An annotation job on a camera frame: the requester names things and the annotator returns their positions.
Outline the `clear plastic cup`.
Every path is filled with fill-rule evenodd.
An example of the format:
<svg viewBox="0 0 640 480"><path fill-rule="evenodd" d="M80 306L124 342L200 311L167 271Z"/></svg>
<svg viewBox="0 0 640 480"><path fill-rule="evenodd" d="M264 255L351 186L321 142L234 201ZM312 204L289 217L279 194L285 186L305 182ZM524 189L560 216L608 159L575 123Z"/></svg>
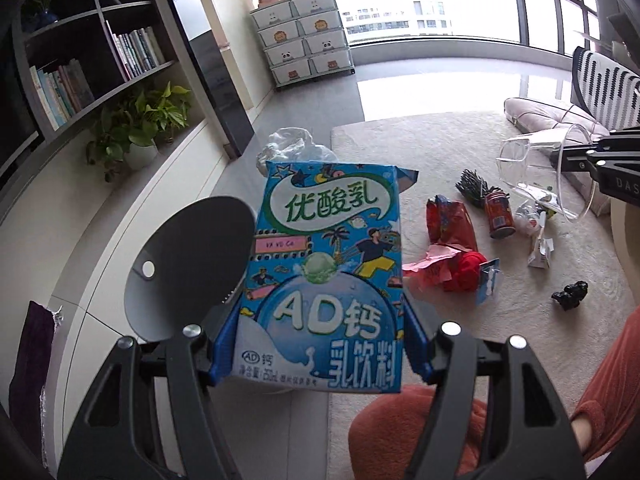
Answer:
<svg viewBox="0 0 640 480"><path fill-rule="evenodd" d="M570 176L587 169L582 155L590 141L581 125L512 136L498 151L499 177L515 194L575 223L589 211L596 190L590 178L586 192L570 182Z"/></svg>

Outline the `blue milk drink carton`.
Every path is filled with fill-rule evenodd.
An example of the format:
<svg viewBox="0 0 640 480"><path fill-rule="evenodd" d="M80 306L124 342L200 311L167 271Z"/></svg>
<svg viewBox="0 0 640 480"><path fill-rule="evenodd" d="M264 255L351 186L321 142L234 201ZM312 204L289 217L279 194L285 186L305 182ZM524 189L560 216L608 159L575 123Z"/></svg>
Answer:
<svg viewBox="0 0 640 480"><path fill-rule="evenodd" d="M399 195L418 174L346 162L266 167L232 375L285 388L398 392Z"/></svg>

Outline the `grey round trash bin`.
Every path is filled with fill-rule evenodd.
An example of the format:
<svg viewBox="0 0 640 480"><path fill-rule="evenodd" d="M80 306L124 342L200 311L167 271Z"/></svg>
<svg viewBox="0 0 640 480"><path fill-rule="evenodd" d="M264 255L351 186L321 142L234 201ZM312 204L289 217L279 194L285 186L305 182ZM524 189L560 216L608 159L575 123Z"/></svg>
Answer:
<svg viewBox="0 0 640 480"><path fill-rule="evenodd" d="M126 281L125 312L137 336L167 339L225 304L242 281L254 232L254 211L231 196L198 200L166 220Z"/></svg>

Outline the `striped black white chair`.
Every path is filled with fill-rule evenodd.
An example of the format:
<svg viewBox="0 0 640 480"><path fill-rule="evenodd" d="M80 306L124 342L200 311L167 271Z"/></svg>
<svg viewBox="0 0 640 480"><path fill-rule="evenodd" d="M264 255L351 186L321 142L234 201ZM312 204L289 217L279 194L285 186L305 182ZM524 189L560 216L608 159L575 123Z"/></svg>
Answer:
<svg viewBox="0 0 640 480"><path fill-rule="evenodd" d="M608 130L639 125L639 76L598 52L576 47L572 103Z"/></svg>

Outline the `pink quilted cushion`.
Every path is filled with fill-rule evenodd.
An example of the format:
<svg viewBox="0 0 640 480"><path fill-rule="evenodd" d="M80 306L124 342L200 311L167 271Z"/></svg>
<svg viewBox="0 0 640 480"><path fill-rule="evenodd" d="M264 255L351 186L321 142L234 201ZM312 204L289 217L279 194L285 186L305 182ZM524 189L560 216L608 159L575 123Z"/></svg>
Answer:
<svg viewBox="0 0 640 480"><path fill-rule="evenodd" d="M533 133L549 129L568 129L570 125L582 125L589 132L590 142L597 142L610 132L575 104L562 102L546 103L527 98L509 98L503 102L506 119L521 133ZM579 132L570 136L572 144L587 143ZM576 188L583 198L588 198L591 178L584 172L564 174L568 182ZM591 211L597 216L611 213L611 199L600 192L598 185L594 189Z"/></svg>

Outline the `small white carton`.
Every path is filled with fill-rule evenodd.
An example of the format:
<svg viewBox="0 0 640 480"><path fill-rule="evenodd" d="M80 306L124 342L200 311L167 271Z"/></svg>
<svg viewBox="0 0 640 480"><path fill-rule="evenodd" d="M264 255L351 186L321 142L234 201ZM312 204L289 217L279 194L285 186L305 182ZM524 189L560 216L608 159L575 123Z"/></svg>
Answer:
<svg viewBox="0 0 640 480"><path fill-rule="evenodd" d="M538 230L530 241L530 251L527 258L527 265L535 269L548 270L551 263L551 255L554 251L553 240L546 237L547 214L543 211L538 221Z"/></svg>

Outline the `red drink can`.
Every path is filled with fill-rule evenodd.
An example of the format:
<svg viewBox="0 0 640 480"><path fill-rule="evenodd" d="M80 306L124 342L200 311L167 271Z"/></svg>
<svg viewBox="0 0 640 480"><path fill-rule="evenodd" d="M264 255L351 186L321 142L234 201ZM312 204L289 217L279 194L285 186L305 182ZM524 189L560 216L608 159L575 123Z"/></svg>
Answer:
<svg viewBox="0 0 640 480"><path fill-rule="evenodd" d="M489 235L495 240L503 240L515 233L509 197L500 188L495 188L485 196L484 209L489 224Z"/></svg>

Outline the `black crumpled bag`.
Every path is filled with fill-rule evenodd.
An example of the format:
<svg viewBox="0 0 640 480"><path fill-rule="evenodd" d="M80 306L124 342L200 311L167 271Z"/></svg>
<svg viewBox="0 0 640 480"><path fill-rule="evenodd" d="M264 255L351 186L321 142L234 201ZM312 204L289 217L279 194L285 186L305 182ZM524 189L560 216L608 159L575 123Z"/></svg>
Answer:
<svg viewBox="0 0 640 480"><path fill-rule="evenodd" d="M554 292L551 299L554 300L564 311L576 309L588 294L588 283L577 281L566 285L559 292Z"/></svg>

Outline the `beige carpet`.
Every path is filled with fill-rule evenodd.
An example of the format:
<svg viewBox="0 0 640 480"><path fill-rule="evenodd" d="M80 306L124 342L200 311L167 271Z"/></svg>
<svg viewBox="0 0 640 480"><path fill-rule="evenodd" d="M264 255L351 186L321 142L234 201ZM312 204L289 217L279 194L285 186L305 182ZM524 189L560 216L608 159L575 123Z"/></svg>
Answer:
<svg viewBox="0 0 640 480"><path fill-rule="evenodd" d="M425 204L437 194L455 200L463 169L500 182L496 158L502 142L518 135L503 113L428 114L336 127L331 148L343 162L418 170L415 185L400 196L401 248L405 261L421 259L427 236ZM500 259L497 296L479 306L473 295L421 288L408 281L414 306L431 304L473 335L504 341L523 335L551 378L565 408L582 396L626 318L637 307L616 255L607 216L586 214L577 223L554 217L546 233L554 241L548 270L527 265L529 241L520 234L494 240L483 211L470 208L480 252ZM551 295L577 281L588 283L580 305L564 311Z"/></svg>

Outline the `small blue packet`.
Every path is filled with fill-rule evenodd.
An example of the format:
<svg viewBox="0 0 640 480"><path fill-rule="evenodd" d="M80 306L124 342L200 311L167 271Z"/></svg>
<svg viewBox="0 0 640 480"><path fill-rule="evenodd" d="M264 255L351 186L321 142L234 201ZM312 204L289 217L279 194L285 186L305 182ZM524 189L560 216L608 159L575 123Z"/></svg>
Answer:
<svg viewBox="0 0 640 480"><path fill-rule="evenodd" d="M480 265L480 278L476 290L476 304L484 304L496 296L500 278L500 259L495 258Z"/></svg>

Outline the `pink crumpled paper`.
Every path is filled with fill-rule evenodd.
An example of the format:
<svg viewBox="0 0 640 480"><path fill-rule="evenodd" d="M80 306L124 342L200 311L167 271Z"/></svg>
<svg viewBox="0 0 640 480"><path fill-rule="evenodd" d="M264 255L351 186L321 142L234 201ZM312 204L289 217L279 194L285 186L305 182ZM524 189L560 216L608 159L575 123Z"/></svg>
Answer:
<svg viewBox="0 0 640 480"><path fill-rule="evenodd" d="M416 278L426 287L444 286L454 278L459 260L465 253L465 249L454 246L431 244L421 259L402 265L402 274Z"/></svg>

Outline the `green potted plant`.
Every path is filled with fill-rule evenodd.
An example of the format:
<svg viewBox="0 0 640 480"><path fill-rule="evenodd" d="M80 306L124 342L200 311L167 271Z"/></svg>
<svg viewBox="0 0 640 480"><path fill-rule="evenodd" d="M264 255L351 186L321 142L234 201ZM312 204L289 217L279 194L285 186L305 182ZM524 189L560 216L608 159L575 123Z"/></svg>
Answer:
<svg viewBox="0 0 640 480"><path fill-rule="evenodd" d="M152 148L157 141L171 143L189 125L192 92L169 81L162 88L139 84L120 101L105 105L90 127L86 144L89 166L101 166L104 181L122 172L131 149Z"/></svg>

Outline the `white drawer cabinet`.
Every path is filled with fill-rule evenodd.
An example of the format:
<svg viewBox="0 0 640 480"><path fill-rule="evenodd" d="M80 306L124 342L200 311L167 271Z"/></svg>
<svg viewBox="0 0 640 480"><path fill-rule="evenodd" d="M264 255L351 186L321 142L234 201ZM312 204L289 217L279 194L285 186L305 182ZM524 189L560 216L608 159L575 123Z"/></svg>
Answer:
<svg viewBox="0 0 640 480"><path fill-rule="evenodd" d="M278 90L355 73L336 0L279 0L250 12Z"/></svg>

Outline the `black tall panel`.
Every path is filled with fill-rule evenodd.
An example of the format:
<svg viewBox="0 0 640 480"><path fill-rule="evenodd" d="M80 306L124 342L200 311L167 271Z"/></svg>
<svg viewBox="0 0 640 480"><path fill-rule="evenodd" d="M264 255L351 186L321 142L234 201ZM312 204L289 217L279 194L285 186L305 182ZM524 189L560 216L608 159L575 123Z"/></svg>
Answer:
<svg viewBox="0 0 640 480"><path fill-rule="evenodd" d="M186 50L224 132L224 150L230 158L237 159L250 144L254 129L224 60L230 53L229 41L213 0L170 1L186 37Z"/></svg>

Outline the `dark bookshelf with books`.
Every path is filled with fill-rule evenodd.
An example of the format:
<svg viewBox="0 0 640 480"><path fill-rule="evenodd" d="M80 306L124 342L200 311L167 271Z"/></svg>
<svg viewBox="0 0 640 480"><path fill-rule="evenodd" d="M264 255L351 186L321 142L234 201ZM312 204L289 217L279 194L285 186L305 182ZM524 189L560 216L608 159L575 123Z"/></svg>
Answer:
<svg viewBox="0 0 640 480"><path fill-rule="evenodd" d="M206 118L171 1L1 0L2 210L79 133L92 139L102 107L139 84L159 89L169 81L192 92L189 125L171 143L134 146L109 184Z"/></svg>

